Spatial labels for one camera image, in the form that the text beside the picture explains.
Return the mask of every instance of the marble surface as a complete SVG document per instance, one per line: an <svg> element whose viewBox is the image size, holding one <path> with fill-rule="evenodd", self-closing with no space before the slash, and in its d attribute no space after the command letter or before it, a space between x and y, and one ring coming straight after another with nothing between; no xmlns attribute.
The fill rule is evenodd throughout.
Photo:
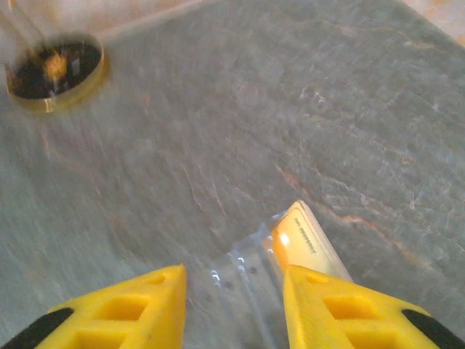
<svg viewBox="0 0 465 349"><path fill-rule="evenodd" d="M356 282L465 337L463 48L394 1L230 0L108 51L54 117L0 94L0 342L298 198Z"/></svg>

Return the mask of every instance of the brass ring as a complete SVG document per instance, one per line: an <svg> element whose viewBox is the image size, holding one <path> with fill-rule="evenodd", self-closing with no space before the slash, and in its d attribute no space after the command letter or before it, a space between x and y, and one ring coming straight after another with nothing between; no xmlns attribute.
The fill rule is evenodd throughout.
<svg viewBox="0 0 465 349"><path fill-rule="evenodd" d="M53 81L47 79L44 72L51 52L66 56L68 67L64 76ZM41 41L18 55L7 72L7 91L21 106L51 113L92 92L105 75L106 63L103 46L95 37L84 33L62 34Z"/></svg>

